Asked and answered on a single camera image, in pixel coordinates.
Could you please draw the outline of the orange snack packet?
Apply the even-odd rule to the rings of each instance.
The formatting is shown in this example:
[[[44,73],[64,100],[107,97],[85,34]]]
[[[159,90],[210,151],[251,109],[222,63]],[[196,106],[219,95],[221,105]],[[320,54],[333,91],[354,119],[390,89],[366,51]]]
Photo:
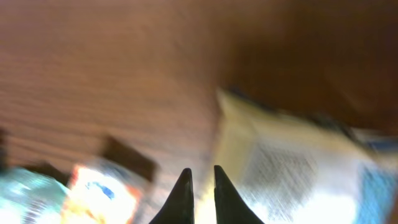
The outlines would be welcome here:
[[[132,223],[142,198],[134,175],[120,166],[78,164],[68,183],[61,224]]]

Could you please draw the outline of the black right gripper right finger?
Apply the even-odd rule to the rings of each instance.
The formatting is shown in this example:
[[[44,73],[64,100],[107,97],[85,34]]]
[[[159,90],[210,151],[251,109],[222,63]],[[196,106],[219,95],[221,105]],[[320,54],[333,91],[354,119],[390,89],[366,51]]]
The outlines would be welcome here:
[[[245,204],[223,168],[215,165],[214,173],[217,224],[264,224]]]

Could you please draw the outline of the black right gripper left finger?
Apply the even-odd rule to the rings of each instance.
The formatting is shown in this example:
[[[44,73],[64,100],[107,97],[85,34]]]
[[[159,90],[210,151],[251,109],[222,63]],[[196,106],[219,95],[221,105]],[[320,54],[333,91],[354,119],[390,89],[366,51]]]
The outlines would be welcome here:
[[[192,170],[185,168],[164,205],[149,224],[194,224]]]

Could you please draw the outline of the small teal white packet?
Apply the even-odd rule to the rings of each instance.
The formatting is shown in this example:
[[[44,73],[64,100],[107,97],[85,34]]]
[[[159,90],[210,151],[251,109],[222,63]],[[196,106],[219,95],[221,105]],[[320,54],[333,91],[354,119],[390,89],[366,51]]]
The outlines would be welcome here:
[[[7,169],[1,173],[1,224],[60,224],[67,193],[52,177]]]

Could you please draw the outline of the white blue snack bag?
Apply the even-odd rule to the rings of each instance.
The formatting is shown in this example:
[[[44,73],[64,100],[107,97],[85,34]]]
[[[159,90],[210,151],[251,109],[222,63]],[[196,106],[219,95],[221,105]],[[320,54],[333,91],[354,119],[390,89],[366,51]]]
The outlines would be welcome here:
[[[215,223],[220,177],[263,223],[395,223],[397,138],[297,116],[220,90],[220,129],[197,207]]]

